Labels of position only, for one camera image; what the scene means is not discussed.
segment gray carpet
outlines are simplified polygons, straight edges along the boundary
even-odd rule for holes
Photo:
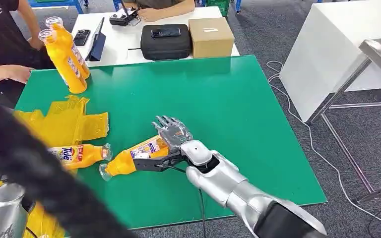
[[[253,54],[267,76],[274,72],[266,68],[269,60],[284,62],[293,46],[303,22],[310,10],[312,0],[243,0],[241,14],[236,16],[230,7],[228,21],[236,37],[236,45],[242,55]],[[113,11],[110,0],[90,1],[85,12]],[[73,28],[77,12],[68,10],[39,9],[35,13],[44,28],[44,19],[57,15],[64,20],[68,30]],[[14,14],[16,22],[25,37],[29,33],[20,18]],[[283,89],[279,80],[273,83]],[[275,92],[283,110],[287,109],[286,98]],[[341,103],[381,101],[381,90],[346,93]],[[352,155],[358,160],[370,183],[376,189],[381,187],[381,107],[367,109],[337,109],[327,113],[340,133]],[[321,220],[329,236],[333,238],[367,238],[367,226],[372,217],[351,206],[345,199],[338,183],[337,173],[318,157],[310,148],[309,132],[296,119],[287,118],[308,158],[326,196],[328,203],[306,209]],[[313,126],[314,145],[318,151],[337,166],[350,198],[366,194],[365,188],[337,146],[330,131],[320,119]],[[362,204],[373,213],[381,213],[381,198]],[[371,224],[372,237],[381,237],[381,223]],[[143,238],[203,237],[201,223],[170,226],[136,231]],[[243,224],[236,218],[207,222],[209,238],[251,237]]]

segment white desk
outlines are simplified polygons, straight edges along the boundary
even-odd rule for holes
[[[303,121],[366,59],[363,40],[378,38],[381,0],[312,5],[280,77]],[[372,63],[347,91],[379,88],[381,70]]]
[[[101,66],[101,65],[117,65],[117,64],[131,64],[151,62],[143,57],[140,49],[141,33],[144,25],[160,25],[160,24],[188,24],[189,19],[199,18],[216,18],[222,17],[220,9],[217,6],[211,7],[197,7],[195,11],[185,15],[169,17],[161,19],[156,22],[140,22],[136,26],[113,26],[109,22],[109,17],[113,12],[107,13],[93,13],[93,14],[80,14],[76,19],[76,23],[72,30],[72,35],[75,36],[78,30],[88,29],[91,34],[94,34],[97,25],[104,17],[102,33],[106,35],[106,42],[102,52],[100,61],[90,62],[87,61],[88,66]],[[88,38],[87,43],[83,47],[78,47],[79,52],[85,58],[91,48],[91,37]],[[236,45],[233,45],[232,56],[238,56],[239,51]]]

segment stainless steel table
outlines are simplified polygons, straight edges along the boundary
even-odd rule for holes
[[[341,147],[344,155],[349,160],[350,164],[353,166],[354,170],[360,177],[362,183],[366,187],[369,192],[367,195],[361,196],[353,200],[353,202],[360,203],[364,201],[368,201],[374,198],[381,197],[381,188],[379,190],[375,190],[367,180],[366,176],[363,174],[361,168],[357,164],[356,160],[351,156],[347,147],[344,145],[344,142],[338,135],[337,131],[332,126],[329,119],[326,117],[325,112],[329,109],[339,109],[339,108],[359,108],[359,107],[377,107],[381,106],[381,102],[377,103],[356,103],[356,104],[342,104],[342,105],[334,105],[335,101],[341,96],[341,94],[356,80],[356,78],[370,65],[371,62],[374,62],[381,69],[381,39],[374,40],[365,40],[359,46],[359,49],[366,55],[365,60],[361,63],[361,65],[347,78],[344,84],[335,92],[335,94],[325,103],[325,105],[315,113],[309,123],[313,123],[319,116],[325,121],[326,125],[332,132],[333,136],[338,142],[338,145]]]

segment yellow bottle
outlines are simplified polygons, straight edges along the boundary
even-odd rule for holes
[[[110,144],[94,146],[90,144],[52,147],[48,151],[54,154],[67,170],[85,168],[97,161],[112,159]]]
[[[164,140],[159,135],[156,135],[120,152],[116,158],[108,164],[100,164],[99,171],[101,177],[108,181],[115,175],[127,175],[135,172],[136,168],[133,159],[142,153],[149,154],[151,158],[166,156],[169,154],[169,148]]]
[[[39,32],[39,38],[45,43],[47,54],[73,94],[82,93],[87,89],[87,82],[81,78],[78,67],[72,57],[57,43],[56,31],[45,29]]]
[[[79,68],[81,77],[87,79],[90,76],[90,70],[74,44],[71,33],[64,28],[63,24],[64,22],[62,19],[57,16],[51,16],[46,19],[46,26],[55,30],[58,37],[58,43],[60,43],[67,51],[70,51],[75,55],[74,58],[76,58],[76,60],[74,60],[74,63]]]

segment green crate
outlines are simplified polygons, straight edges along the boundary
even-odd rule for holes
[[[207,0],[206,6],[217,6],[223,16],[229,12],[230,0]]]

